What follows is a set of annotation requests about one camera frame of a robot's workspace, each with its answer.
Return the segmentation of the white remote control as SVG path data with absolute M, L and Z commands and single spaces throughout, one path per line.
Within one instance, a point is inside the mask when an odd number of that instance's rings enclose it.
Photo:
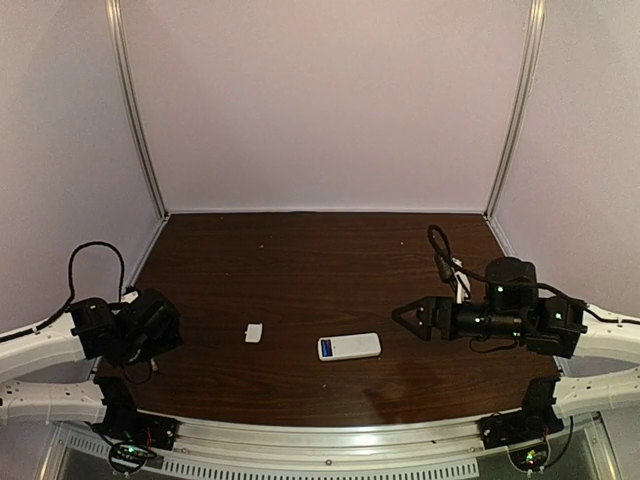
M 323 359 L 321 357 L 321 339 L 331 340 L 333 348 L 332 358 Z M 377 357 L 381 354 L 381 350 L 381 342 L 378 334 L 375 332 L 321 337 L 317 342 L 317 354 L 321 362 Z

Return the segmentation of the white battery cover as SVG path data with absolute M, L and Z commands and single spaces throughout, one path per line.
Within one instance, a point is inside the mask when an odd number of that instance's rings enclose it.
M 252 323 L 248 324 L 245 330 L 244 341 L 248 344 L 258 344 L 263 335 L 263 324 Z

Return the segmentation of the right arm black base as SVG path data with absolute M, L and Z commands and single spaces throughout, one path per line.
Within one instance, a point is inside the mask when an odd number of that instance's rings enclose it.
M 558 375 L 530 381 L 521 408 L 508 413 L 493 413 L 477 421 L 486 450 L 543 439 L 563 430 L 563 421 L 554 413 L 554 389 Z

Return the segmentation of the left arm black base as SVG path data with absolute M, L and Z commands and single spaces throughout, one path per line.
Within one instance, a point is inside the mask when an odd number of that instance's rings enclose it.
M 173 449 L 179 424 L 176 419 L 140 411 L 128 386 L 118 377 L 99 377 L 94 384 L 100 388 L 106 407 L 103 418 L 92 423 L 97 433 L 134 440 L 152 449 Z

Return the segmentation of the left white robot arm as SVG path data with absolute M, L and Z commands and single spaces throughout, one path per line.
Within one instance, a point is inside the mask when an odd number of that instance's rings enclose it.
M 59 364 L 103 360 L 126 369 L 183 343 L 180 313 L 160 292 L 132 291 L 118 302 L 100 298 L 75 302 L 54 320 L 16 329 L 1 338 L 1 423 L 82 422 L 118 440 L 150 437 L 168 449 L 174 419 L 140 411 L 119 377 L 71 383 L 33 383 L 24 376 Z

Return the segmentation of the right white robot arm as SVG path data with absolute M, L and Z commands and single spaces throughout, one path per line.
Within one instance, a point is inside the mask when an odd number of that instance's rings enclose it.
M 515 257 L 490 262 L 480 281 L 481 303 L 427 296 L 394 309 L 391 318 L 423 341 L 437 331 L 444 341 L 498 340 L 509 350 L 524 347 L 551 357 L 600 357 L 631 363 L 631 368 L 587 378 L 555 374 L 533 379 L 519 415 L 560 421 L 594 411 L 639 403 L 639 321 L 550 288 L 536 278 L 533 263 Z

